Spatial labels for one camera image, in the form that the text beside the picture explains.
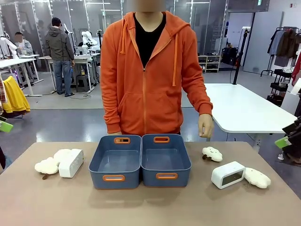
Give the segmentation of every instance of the orange handle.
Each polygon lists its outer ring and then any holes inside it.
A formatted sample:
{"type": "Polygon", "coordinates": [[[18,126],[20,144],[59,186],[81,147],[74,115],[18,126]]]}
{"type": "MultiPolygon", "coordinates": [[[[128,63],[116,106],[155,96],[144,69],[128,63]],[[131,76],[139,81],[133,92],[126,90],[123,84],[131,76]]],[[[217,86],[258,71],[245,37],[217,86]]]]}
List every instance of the orange handle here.
{"type": "Polygon", "coordinates": [[[126,177],[123,175],[103,175],[103,181],[122,182],[126,177]]]}
{"type": "Polygon", "coordinates": [[[176,180],[178,178],[177,173],[157,173],[156,178],[160,180],[176,180]]]}
{"type": "Polygon", "coordinates": [[[129,137],[116,137],[114,138],[114,143],[124,145],[129,144],[131,142],[131,139],[129,137]]]}
{"type": "Polygon", "coordinates": [[[169,137],[154,137],[154,143],[169,143],[170,138],[169,137]]]}

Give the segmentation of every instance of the black hair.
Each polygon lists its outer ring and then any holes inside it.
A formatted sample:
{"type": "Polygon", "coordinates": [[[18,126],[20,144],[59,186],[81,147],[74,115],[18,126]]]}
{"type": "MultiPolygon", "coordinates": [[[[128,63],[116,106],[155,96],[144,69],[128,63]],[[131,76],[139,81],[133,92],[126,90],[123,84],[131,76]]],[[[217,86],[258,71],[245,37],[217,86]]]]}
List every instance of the black hair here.
{"type": "Polygon", "coordinates": [[[52,26],[62,26],[62,22],[59,18],[53,17],[51,20],[52,26]]]}

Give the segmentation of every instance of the orange jacket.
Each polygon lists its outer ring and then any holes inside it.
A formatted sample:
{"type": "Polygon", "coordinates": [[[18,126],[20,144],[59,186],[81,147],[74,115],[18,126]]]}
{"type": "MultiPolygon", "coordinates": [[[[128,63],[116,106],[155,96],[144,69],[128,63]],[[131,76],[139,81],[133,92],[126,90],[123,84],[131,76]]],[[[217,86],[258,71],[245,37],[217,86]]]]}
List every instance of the orange jacket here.
{"type": "Polygon", "coordinates": [[[165,28],[145,68],[133,13],[111,24],[103,36],[101,89],[108,133],[178,133],[182,87],[199,114],[211,114],[196,34],[188,23],[165,13],[165,28]]]}

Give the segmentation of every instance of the man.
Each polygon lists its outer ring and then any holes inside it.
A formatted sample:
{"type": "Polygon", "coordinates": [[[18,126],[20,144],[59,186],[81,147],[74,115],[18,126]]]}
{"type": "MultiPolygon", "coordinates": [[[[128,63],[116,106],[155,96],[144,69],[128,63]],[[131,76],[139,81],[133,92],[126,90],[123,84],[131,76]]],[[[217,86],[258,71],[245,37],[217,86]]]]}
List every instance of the man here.
{"type": "Polygon", "coordinates": [[[132,0],[135,13],[104,36],[101,88],[109,135],[180,133],[182,88],[199,112],[201,137],[213,130],[212,104],[190,25],[162,11],[162,0],[132,0]]]}
{"type": "Polygon", "coordinates": [[[18,54],[22,55],[31,55],[33,54],[32,45],[29,41],[23,38],[23,34],[21,32],[15,33],[15,41],[16,46],[18,47],[17,52],[18,54]]]}
{"type": "Polygon", "coordinates": [[[72,66],[74,66],[74,54],[68,35],[61,30],[61,20],[57,17],[53,17],[51,23],[52,27],[49,28],[49,32],[46,36],[46,49],[53,59],[57,93],[58,95],[64,93],[63,72],[65,97],[71,97],[74,95],[74,93],[71,93],[71,63],[72,66]]]}

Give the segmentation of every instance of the yellow jacket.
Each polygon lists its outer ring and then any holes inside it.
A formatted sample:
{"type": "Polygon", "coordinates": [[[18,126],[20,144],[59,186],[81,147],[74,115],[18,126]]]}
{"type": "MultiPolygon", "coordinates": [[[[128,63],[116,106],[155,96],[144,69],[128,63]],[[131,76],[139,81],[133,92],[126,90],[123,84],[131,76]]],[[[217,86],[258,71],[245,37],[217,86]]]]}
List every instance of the yellow jacket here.
{"type": "Polygon", "coordinates": [[[12,113],[24,110],[30,112],[30,105],[15,79],[12,76],[9,76],[3,83],[8,97],[8,102],[2,103],[5,112],[12,113]]]}

